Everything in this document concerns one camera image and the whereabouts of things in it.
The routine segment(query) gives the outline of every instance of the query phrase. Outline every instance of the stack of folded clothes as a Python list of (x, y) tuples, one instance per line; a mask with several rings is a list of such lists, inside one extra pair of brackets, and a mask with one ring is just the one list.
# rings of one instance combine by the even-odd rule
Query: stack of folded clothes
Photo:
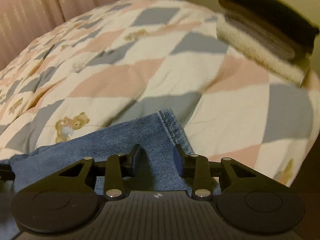
[(318, 27), (278, 0), (219, 3), (226, 10), (223, 22), (217, 26), (220, 38), (287, 80), (302, 84), (308, 69), (293, 62), (313, 52)]

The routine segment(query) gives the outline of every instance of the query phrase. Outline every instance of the blue denim jeans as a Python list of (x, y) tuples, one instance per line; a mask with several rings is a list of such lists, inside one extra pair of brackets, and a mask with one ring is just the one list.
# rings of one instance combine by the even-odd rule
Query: blue denim jeans
[[(9, 203), (14, 193), (86, 156), (93, 157), (97, 162), (103, 161), (110, 155), (130, 152), (137, 143), (146, 154), (139, 159), (137, 175), (124, 178), (126, 189), (191, 192), (192, 179), (182, 179), (177, 173), (173, 147), (180, 144), (187, 155), (192, 154), (193, 150), (173, 112), (162, 110), (4, 161), (10, 163), (16, 179), (12, 185), (13, 191), (0, 193), (0, 239), (10, 240), (19, 232), (9, 214)], [(97, 178), (97, 194), (102, 195), (103, 182), (103, 177)]]

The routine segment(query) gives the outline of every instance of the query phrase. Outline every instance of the silver screw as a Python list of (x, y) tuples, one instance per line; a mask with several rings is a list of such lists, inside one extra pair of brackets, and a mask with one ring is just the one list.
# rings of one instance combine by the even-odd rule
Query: silver screw
[(197, 189), (195, 194), (198, 197), (208, 197), (210, 196), (211, 193), (209, 190), (202, 188), (202, 189)]
[(121, 196), (122, 194), (122, 191), (119, 190), (119, 189), (116, 189), (116, 188), (113, 188), (113, 189), (109, 189), (107, 192), (106, 192), (106, 195), (108, 197), (119, 197)]

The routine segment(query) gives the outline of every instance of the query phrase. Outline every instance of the curtain fold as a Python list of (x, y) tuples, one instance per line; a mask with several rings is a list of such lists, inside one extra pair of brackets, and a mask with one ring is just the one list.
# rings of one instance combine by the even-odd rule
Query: curtain fold
[(37, 37), (113, 1), (116, 0), (0, 0), (0, 69)]

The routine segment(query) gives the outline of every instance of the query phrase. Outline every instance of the checkered comforter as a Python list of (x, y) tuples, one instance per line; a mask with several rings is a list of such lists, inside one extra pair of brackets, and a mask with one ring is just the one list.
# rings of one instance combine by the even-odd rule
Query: checkered comforter
[(319, 79), (268, 73), (216, 39), (219, 17), (120, 0), (34, 40), (0, 73), (0, 158), (170, 108), (195, 153), (290, 185), (319, 133)]

